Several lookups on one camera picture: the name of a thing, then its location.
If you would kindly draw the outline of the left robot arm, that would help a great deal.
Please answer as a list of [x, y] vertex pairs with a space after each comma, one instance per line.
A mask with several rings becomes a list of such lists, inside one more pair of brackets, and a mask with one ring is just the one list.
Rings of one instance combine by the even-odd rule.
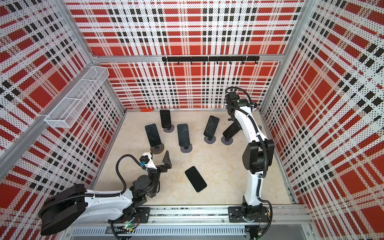
[[[96, 222], [108, 223], [115, 237], [119, 234], [133, 232], [140, 224], [149, 220], [150, 208], [144, 207], [148, 198], [153, 198], [160, 191], [161, 174], [172, 168], [168, 151], [161, 165], [152, 160], [152, 153], [144, 153], [140, 159], [126, 154], [116, 163], [116, 174], [123, 184], [120, 191], [93, 191], [86, 189], [83, 184], [72, 187], [48, 198], [38, 212], [41, 219], [42, 236], [57, 234], [72, 224], [91, 224]], [[120, 163], [123, 159], [132, 159], [142, 170], [129, 187], [120, 173]]]

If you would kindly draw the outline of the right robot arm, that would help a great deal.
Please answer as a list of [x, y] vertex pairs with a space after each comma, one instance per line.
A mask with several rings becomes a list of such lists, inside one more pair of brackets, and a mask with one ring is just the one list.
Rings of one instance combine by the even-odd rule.
[[242, 156], [248, 171], [247, 188], [244, 194], [243, 209], [246, 213], [255, 212], [268, 201], [262, 199], [263, 181], [272, 165], [275, 143], [262, 133], [253, 116], [257, 104], [242, 88], [228, 87], [225, 90], [225, 107], [233, 123], [224, 131], [222, 142], [229, 145], [233, 137], [242, 131], [247, 146]]

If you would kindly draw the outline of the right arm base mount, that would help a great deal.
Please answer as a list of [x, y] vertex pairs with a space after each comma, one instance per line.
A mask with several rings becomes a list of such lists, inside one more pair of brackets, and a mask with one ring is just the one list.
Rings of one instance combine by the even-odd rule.
[[245, 232], [250, 240], [259, 240], [263, 237], [273, 222], [273, 208], [270, 201], [262, 200], [256, 206], [247, 205], [245, 202], [240, 206], [228, 207], [230, 223], [255, 223], [246, 225]]

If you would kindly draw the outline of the black phone with pink edge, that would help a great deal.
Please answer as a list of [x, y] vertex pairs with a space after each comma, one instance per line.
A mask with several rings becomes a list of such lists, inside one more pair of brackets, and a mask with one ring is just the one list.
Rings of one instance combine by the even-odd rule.
[[219, 125], [220, 119], [215, 116], [209, 116], [209, 119], [207, 121], [205, 130], [204, 130], [204, 136], [208, 139], [213, 139], [215, 136], [215, 132], [217, 130], [217, 127]]

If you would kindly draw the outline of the black phone with white sticker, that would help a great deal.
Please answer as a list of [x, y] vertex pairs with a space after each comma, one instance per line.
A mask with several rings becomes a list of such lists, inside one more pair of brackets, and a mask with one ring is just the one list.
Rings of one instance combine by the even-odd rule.
[[206, 181], [195, 166], [187, 169], [185, 174], [197, 193], [200, 193], [207, 187]]

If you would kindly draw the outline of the blue-edged phone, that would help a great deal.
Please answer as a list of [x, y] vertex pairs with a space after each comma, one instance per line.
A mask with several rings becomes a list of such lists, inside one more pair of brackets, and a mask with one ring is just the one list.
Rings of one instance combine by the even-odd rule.
[[230, 138], [233, 138], [240, 130], [241, 126], [238, 122], [233, 122], [224, 132], [223, 136], [229, 140]]

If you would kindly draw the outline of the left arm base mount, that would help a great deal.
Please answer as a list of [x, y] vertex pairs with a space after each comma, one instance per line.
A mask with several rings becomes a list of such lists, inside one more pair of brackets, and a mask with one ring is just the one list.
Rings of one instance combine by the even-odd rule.
[[117, 240], [129, 240], [140, 224], [146, 224], [149, 220], [151, 208], [128, 208], [123, 215], [116, 220], [108, 220], [112, 234]]

